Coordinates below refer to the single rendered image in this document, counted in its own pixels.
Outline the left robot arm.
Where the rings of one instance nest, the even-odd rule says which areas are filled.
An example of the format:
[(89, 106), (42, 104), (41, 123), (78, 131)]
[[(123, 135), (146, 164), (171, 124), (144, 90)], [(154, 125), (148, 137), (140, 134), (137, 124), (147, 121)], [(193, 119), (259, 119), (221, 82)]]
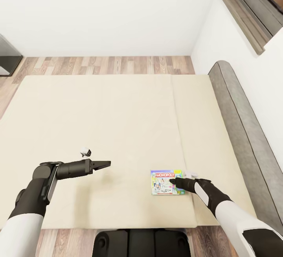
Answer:
[(35, 257), (39, 235), (58, 180), (87, 176), (111, 161), (92, 161), (91, 150), (82, 147), (79, 161), (40, 163), (26, 189), (20, 191), (15, 208), (0, 230), (0, 257)]

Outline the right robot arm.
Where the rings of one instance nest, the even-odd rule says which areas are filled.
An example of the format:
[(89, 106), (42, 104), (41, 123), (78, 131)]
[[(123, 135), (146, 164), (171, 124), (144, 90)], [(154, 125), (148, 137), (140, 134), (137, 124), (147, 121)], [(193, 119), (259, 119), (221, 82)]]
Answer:
[(183, 178), (169, 181), (201, 198), (224, 229), (239, 257), (283, 257), (283, 237), (276, 230), (234, 203), (211, 180), (197, 178), (197, 172), (185, 170)]

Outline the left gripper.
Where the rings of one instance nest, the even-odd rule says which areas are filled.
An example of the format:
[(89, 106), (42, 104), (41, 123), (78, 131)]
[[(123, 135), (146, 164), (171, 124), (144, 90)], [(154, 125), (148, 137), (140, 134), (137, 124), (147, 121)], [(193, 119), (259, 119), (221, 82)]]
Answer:
[(82, 161), (74, 161), (69, 165), (69, 177), (81, 177), (93, 174), (93, 169), (99, 170), (111, 166), (111, 161), (92, 161), (85, 159)]

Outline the board game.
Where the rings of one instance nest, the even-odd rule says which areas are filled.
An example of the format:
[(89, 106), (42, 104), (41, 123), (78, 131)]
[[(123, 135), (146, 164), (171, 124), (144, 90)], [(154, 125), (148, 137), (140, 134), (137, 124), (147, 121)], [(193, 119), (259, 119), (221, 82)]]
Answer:
[(151, 194), (185, 194), (169, 180), (182, 177), (182, 170), (151, 170)]

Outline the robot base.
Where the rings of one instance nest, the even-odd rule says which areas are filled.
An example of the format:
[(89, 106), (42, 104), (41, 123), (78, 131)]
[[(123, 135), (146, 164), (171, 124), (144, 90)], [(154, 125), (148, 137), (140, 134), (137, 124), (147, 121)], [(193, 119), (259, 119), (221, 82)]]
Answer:
[(186, 228), (97, 229), (92, 257), (191, 257)]

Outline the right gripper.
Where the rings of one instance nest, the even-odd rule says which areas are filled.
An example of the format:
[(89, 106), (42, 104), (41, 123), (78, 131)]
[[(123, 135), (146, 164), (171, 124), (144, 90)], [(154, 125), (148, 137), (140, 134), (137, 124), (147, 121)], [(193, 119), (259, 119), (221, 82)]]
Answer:
[(192, 179), (189, 179), (189, 178), (180, 178), (180, 177), (177, 177), (175, 179), (170, 179), (169, 181), (176, 185), (177, 188), (180, 188), (180, 189), (184, 189), (186, 191), (190, 191), (188, 185), (189, 185), (189, 182), (191, 181)]

